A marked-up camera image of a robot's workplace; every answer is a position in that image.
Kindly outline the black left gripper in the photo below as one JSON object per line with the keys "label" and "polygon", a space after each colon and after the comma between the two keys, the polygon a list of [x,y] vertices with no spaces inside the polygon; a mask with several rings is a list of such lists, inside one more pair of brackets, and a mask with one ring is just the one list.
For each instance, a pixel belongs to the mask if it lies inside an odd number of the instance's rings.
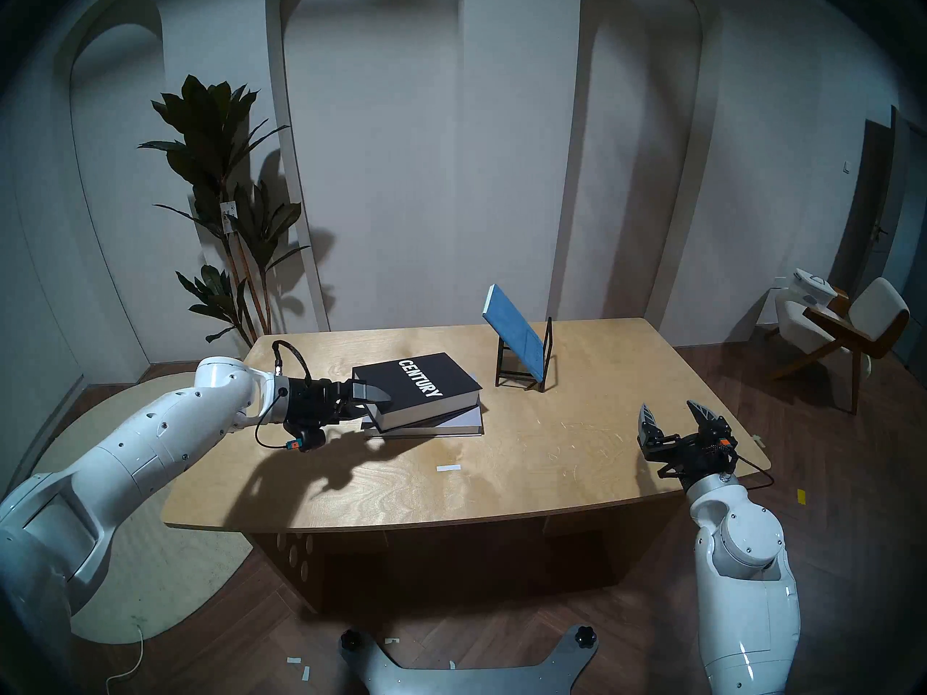
{"label": "black left gripper", "polygon": [[374,420],[370,404],[391,404],[392,397],[364,381],[289,378],[286,397],[288,448],[308,452],[326,443],[323,427],[346,421]]}

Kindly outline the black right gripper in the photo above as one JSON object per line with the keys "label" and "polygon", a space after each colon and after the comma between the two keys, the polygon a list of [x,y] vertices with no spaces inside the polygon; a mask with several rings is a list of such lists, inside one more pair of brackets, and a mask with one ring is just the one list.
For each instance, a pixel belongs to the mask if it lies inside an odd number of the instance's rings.
{"label": "black right gripper", "polygon": [[708,407],[688,399],[697,432],[664,435],[648,406],[639,409],[638,443],[646,462],[661,463],[659,478],[677,478],[685,490],[709,475],[732,475],[740,456],[730,425]]}

